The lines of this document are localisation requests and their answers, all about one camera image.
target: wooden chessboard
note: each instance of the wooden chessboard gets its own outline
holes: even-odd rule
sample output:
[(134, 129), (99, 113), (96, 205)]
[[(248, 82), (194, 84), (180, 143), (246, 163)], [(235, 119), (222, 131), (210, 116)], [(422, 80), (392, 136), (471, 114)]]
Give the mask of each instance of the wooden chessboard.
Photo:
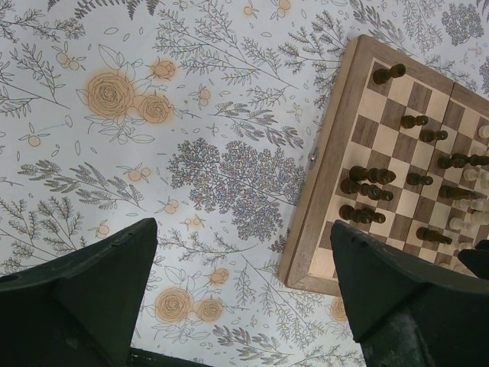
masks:
[[(381, 86), (373, 82), (375, 70), (397, 63), (406, 65), (405, 76)], [(423, 128), (446, 130), (449, 137), (422, 142), (421, 126), (400, 127), (404, 115), (427, 115), (429, 123)], [(456, 245), (486, 239), (489, 226), (478, 226), (474, 232), (450, 229), (451, 218), (470, 220), (472, 210), (454, 208), (453, 200), (439, 197), (439, 188), (463, 187), (477, 191), (482, 198), (487, 198), (489, 190), (482, 189), (478, 181), (464, 180), (462, 169), (438, 168), (437, 161), (453, 153), (469, 154), (475, 147), (487, 149), (489, 138), (478, 136), (482, 125), (489, 125), (487, 100), (372, 37), (351, 41), (322, 124), (316, 161), (291, 226), (279, 278), (287, 287), (340, 295), (330, 234), (344, 204), (355, 209), (370, 207), (387, 219), (382, 224), (351, 222), (354, 227), (434, 264), (465, 269), (456, 257)], [(382, 188), (392, 191), (394, 199), (373, 201), (343, 193), (339, 185), (355, 165), (393, 171), (396, 180)], [(434, 182), (410, 186), (406, 183), (410, 172), (428, 174)], [(421, 226), (442, 232), (453, 243), (420, 241), (416, 230)]]

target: orange rose illustration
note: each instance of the orange rose illustration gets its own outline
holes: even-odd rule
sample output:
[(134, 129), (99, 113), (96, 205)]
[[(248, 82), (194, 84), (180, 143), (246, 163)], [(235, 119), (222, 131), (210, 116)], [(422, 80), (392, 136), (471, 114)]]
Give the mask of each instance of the orange rose illustration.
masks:
[(132, 104), (134, 90), (125, 79), (112, 73), (94, 77), (88, 85), (88, 105), (97, 115), (115, 119)]
[(343, 304), (343, 298), (335, 297), (331, 303), (331, 318), (339, 323), (345, 323), (348, 321), (345, 312), (345, 305)]
[(134, 107), (139, 116), (151, 124), (164, 122), (170, 113), (170, 102), (164, 96), (137, 96), (134, 98)]
[(153, 71), (153, 78), (166, 79), (175, 75), (175, 65), (171, 61), (159, 61), (154, 67), (150, 67)]
[(192, 308), (189, 292), (180, 288), (170, 288), (161, 293), (154, 302), (156, 316), (168, 323), (179, 323), (186, 319)]
[(216, 269), (210, 276), (212, 285), (224, 284), (229, 277), (229, 271), (226, 269)]
[(194, 304), (197, 317), (202, 321), (216, 321), (221, 317), (224, 307), (220, 300), (203, 300)]

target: chessboard frame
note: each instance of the chessboard frame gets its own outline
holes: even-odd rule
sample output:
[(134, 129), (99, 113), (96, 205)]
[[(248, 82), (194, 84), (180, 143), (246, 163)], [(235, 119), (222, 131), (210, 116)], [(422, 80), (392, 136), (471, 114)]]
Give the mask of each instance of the chessboard frame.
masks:
[(489, 115), (489, 104), (484, 98), (446, 76), (367, 35), (351, 40), (345, 50), (322, 122), (316, 144), (316, 160), (309, 169), (280, 262), (278, 278), (287, 287), (340, 295), (337, 281), (312, 276), (309, 269), (321, 240), (324, 218), (335, 189), (335, 181), (327, 180), (327, 177), (339, 175), (373, 60), (386, 65), (403, 63), (407, 75), (483, 115)]

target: floral pattern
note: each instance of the floral pattern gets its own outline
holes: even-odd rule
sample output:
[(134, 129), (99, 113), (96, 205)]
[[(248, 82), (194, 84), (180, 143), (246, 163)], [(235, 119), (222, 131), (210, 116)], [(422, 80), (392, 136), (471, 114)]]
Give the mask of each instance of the floral pattern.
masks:
[(342, 299), (276, 276), (342, 55), (369, 34), (487, 98), (488, 32), (488, 0), (0, 0), (0, 273), (153, 216), (133, 346), (364, 365)]

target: dark chess piece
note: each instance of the dark chess piece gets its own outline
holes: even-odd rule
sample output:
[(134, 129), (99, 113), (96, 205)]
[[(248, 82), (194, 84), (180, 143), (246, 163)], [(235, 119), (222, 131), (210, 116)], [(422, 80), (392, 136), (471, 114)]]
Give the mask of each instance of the dark chess piece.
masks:
[(450, 187), (447, 185), (442, 185), (439, 191), (440, 197), (445, 199), (477, 199), (477, 194), (474, 191), (461, 189), (460, 187)]
[(382, 213), (376, 213), (375, 210), (371, 208), (363, 208), (362, 210), (367, 214), (370, 214), (372, 220), (376, 223), (384, 223), (386, 221), (385, 215)]
[(390, 78), (399, 78), (406, 73), (406, 67), (399, 63), (390, 69), (379, 69), (374, 71), (373, 79), (375, 84), (385, 84)]
[(390, 184), (396, 179), (396, 174), (385, 168), (381, 168), (380, 170), (377, 168), (371, 168), (368, 170), (362, 166), (352, 167), (349, 172), (349, 176), (355, 181), (369, 180), (373, 184), (378, 182), (381, 185)]
[(400, 125), (403, 128), (413, 128), (414, 126), (424, 126), (429, 122), (428, 116), (403, 116), (400, 118)]
[(439, 132), (434, 132), (428, 128), (421, 130), (419, 133), (420, 141), (424, 141), (425, 143), (431, 143), (434, 140), (445, 140), (449, 136), (448, 132), (441, 130)]
[(450, 167), (454, 168), (463, 168), (467, 163), (465, 159), (452, 159), (450, 157), (441, 157), (438, 159), (438, 167), (443, 168), (444, 170), (448, 170)]
[(420, 174), (410, 173), (407, 174), (406, 182), (409, 185), (418, 186), (418, 185), (426, 185), (429, 186), (433, 183), (433, 177), (430, 176), (421, 176)]
[(372, 223), (372, 216), (370, 214), (349, 205), (344, 205), (339, 208), (339, 216), (344, 220), (352, 220), (355, 223)]
[(452, 244), (452, 239), (442, 235), (440, 232), (434, 231), (432, 229), (427, 229), (426, 227), (420, 227), (416, 231), (416, 237), (422, 241), (430, 241), (435, 243), (444, 243), (446, 245)]

